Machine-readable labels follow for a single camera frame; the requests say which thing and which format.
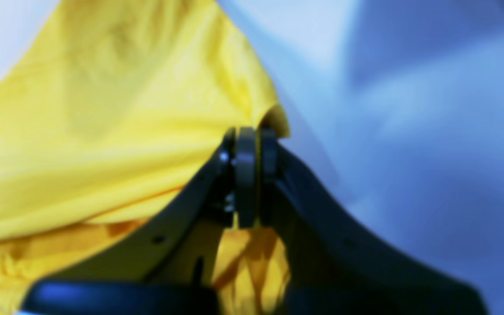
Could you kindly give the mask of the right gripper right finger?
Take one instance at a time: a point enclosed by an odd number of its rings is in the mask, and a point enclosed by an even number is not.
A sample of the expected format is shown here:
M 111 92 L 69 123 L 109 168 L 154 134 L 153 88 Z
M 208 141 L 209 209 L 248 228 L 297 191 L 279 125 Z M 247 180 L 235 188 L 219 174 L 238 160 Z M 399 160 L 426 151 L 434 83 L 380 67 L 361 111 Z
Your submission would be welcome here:
M 289 315 L 486 315 L 472 286 L 376 237 L 326 191 L 274 131 L 259 133 L 262 224 L 286 249 Z

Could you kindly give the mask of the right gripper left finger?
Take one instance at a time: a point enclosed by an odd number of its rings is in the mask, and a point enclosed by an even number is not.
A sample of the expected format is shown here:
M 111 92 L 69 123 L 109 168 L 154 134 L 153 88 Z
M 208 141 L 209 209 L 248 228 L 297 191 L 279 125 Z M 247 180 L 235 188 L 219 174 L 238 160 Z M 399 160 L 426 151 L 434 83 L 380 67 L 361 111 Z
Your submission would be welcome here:
M 22 315 L 219 315 L 211 287 L 220 239 L 254 225 L 257 135 L 230 128 L 159 214 L 116 245 L 37 281 Z

